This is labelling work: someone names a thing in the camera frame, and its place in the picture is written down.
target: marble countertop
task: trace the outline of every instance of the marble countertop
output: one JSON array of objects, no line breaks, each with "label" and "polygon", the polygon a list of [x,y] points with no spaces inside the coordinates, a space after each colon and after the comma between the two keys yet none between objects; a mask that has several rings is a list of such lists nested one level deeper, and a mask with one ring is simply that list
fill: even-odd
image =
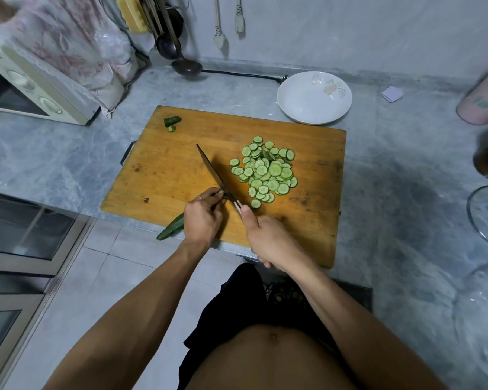
[{"label": "marble countertop", "polygon": [[[374,313],[451,388],[488,389],[456,338],[453,302],[463,278],[488,262],[488,244],[471,228],[469,193],[488,180],[472,166],[480,127],[455,114],[460,93],[404,88],[388,103],[388,84],[349,84],[335,278],[374,289]],[[159,104],[288,121],[278,84],[205,74],[195,81],[169,67],[144,71],[111,120],[89,127],[0,112],[0,193],[160,231],[100,211],[129,143]],[[222,249],[247,253],[235,245]]]}]

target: forearm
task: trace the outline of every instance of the forearm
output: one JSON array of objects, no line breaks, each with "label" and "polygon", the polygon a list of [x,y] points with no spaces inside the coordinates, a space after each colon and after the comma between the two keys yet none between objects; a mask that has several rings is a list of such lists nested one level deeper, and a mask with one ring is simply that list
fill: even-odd
[{"label": "forearm", "polygon": [[429,367],[377,318],[347,295],[308,257],[289,275],[367,388],[445,388]]},{"label": "forearm", "polygon": [[157,351],[186,284],[208,247],[183,241],[168,260],[83,335],[44,388],[132,388]]}]

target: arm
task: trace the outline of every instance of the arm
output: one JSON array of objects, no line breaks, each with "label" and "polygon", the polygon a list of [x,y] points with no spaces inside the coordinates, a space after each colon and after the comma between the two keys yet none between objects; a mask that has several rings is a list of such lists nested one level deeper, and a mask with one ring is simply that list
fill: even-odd
[{"label": "arm", "polygon": [[445,389],[432,370],[347,295],[271,217],[242,208],[253,251],[298,283],[341,354],[366,388]]},{"label": "arm", "polygon": [[73,346],[45,390],[132,388],[156,353],[195,267],[222,221],[222,193],[186,204],[185,239],[174,254],[114,304]]}]

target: knife blade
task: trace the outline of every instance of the knife blade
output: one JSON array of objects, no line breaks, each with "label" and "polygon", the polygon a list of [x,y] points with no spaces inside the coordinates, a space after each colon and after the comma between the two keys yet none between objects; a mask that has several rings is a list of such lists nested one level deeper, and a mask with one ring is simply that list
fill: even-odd
[{"label": "knife blade", "polygon": [[211,176],[215,179],[215,182],[217,182],[221,190],[224,192],[226,198],[228,198],[228,200],[234,205],[235,209],[237,210],[237,212],[239,212],[240,215],[240,209],[242,208],[242,204],[231,192],[231,190],[228,189],[227,184],[224,183],[224,180],[219,175],[219,173],[215,171],[212,164],[208,160],[208,157],[204,154],[204,152],[202,151],[201,147],[198,144],[197,144],[197,149],[199,150],[199,153],[201,154],[202,157],[202,161],[204,162],[204,165],[206,165],[206,168],[210,172]]}]

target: white plate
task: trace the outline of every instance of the white plate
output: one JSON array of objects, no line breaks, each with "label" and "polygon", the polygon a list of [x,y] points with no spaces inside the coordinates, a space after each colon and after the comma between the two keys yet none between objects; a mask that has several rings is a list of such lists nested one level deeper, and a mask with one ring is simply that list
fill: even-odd
[{"label": "white plate", "polygon": [[336,75],[305,71],[282,82],[277,91],[277,102],[280,109],[296,122],[326,124],[349,111],[352,92]]}]

